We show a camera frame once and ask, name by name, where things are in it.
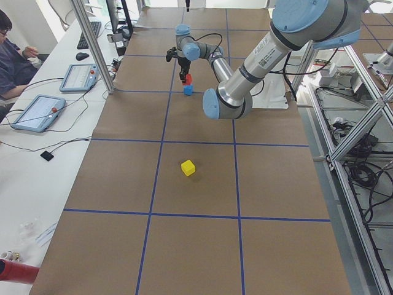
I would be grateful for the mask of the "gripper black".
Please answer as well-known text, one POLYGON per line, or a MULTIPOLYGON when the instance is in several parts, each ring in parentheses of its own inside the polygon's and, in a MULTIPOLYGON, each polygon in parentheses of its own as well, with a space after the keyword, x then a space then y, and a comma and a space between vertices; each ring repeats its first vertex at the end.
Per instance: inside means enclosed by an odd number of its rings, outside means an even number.
POLYGON ((181 67, 181 71, 179 73, 180 80, 182 82, 187 82, 187 71, 190 69, 191 61, 182 57, 179 57, 177 60, 181 67))

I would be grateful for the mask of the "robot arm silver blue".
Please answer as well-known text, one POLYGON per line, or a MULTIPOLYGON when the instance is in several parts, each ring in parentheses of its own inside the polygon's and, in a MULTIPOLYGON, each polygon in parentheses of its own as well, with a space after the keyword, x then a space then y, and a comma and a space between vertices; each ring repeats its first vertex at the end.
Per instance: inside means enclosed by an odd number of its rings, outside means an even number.
POLYGON ((383 53, 365 53, 364 56, 376 73, 392 75, 392 44, 383 53))
POLYGON ((270 31, 233 71, 219 46, 198 42, 185 24, 176 26, 176 45, 166 53, 181 66, 186 81, 192 61, 207 60, 219 81, 203 95, 203 111, 210 119, 239 119, 252 108, 251 90, 289 53, 312 42, 315 49, 340 48, 360 36, 362 14, 368 1, 277 1, 270 31))

